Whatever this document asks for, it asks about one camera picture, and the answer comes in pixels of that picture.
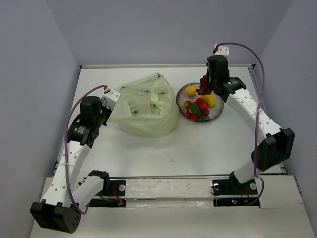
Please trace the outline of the purple fake grape bunch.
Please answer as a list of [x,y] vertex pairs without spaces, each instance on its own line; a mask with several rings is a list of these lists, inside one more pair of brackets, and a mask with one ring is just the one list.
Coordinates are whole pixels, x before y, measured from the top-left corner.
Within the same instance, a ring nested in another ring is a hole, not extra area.
[[200,85],[196,92],[198,95],[210,95],[212,93],[212,88],[206,75],[200,79]]

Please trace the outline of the yellow fake lemon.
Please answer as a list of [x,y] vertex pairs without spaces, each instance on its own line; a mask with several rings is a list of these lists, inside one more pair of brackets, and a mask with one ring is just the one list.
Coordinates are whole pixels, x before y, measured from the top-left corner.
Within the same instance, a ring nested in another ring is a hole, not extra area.
[[202,99],[208,103],[209,108],[215,107],[216,102],[212,95],[203,95]]

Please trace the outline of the orange round fake fruit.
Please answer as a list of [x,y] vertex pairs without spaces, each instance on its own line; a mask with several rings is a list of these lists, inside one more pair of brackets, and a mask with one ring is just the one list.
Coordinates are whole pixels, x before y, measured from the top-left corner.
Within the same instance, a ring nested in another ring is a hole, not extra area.
[[193,98],[196,95],[196,88],[194,86],[188,86],[185,92],[188,97]]

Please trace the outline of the red cherry tomato bunch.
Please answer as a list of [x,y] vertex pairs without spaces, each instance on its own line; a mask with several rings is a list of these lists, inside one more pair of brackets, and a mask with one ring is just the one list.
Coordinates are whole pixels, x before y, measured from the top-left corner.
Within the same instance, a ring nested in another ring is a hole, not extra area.
[[211,120],[209,116],[209,105],[207,101],[204,101],[202,98],[198,98],[194,102],[187,100],[184,102],[184,106],[184,116],[191,121],[207,122]]

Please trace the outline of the green translucent plastic bag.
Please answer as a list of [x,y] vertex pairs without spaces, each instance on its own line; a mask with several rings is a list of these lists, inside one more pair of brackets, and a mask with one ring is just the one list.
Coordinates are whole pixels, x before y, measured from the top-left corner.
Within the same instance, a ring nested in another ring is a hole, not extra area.
[[116,88],[121,93],[109,118],[122,131],[144,136],[162,137],[179,125],[179,109],[167,79],[154,73]]

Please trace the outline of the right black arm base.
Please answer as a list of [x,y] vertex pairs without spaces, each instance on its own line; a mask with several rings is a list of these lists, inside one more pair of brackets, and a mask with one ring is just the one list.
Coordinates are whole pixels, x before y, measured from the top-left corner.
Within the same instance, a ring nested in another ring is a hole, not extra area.
[[255,180],[230,188],[226,179],[215,179],[210,188],[214,207],[260,207]]

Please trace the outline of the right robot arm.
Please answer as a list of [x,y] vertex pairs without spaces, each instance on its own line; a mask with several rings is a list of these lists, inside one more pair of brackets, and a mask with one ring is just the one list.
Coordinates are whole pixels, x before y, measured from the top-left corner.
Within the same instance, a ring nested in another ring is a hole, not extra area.
[[240,194],[246,189],[247,182],[290,158],[295,133],[272,121],[259,102],[252,98],[241,79],[230,76],[225,56],[207,58],[206,82],[240,116],[255,137],[250,159],[218,186],[229,189],[233,194]]

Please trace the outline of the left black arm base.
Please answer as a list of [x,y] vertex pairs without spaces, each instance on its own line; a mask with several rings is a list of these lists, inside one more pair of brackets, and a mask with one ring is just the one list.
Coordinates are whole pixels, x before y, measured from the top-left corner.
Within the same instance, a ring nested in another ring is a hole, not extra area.
[[121,208],[126,207],[126,181],[110,180],[109,189],[99,192],[89,204],[89,207]]

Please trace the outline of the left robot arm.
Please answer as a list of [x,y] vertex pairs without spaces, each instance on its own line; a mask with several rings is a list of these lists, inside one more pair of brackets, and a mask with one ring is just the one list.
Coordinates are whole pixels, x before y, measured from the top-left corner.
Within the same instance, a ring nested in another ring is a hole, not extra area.
[[40,202],[34,202],[30,213],[41,228],[74,233],[81,216],[87,213],[95,195],[109,192],[109,174],[93,170],[85,183],[76,187],[84,160],[106,125],[119,97],[86,96],[78,103],[80,113],[69,127],[64,151],[53,180]]

